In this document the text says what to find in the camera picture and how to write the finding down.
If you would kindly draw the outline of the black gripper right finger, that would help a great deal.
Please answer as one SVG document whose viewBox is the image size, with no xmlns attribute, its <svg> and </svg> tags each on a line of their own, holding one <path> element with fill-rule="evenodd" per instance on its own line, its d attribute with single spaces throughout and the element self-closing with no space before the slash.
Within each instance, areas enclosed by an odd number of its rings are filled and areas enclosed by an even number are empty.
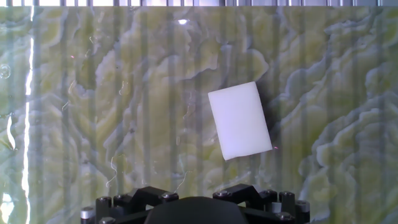
<svg viewBox="0 0 398 224">
<path fill-rule="evenodd" d="M 213 193 L 214 199 L 233 203 L 246 223 L 309 224 L 310 203 L 289 191 L 276 192 L 257 185 L 238 184 Z"/>
</svg>

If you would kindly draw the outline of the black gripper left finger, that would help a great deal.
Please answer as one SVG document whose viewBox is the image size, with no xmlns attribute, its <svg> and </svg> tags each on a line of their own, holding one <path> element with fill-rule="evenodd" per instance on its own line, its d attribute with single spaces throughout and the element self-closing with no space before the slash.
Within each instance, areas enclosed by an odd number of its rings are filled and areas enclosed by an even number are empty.
<svg viewBox="0 0 398 224">
<path fill-rule="evenodd" d="M 149 215 L 148 205 L 156 207 L 178 199 L 179 195 L 175 192 L 155 187 L 134 188 L 127 194 L 99 197 L 94 205 L 83 207 L 80 212 L 80 223 L 141 224 Z"/>
</svg>

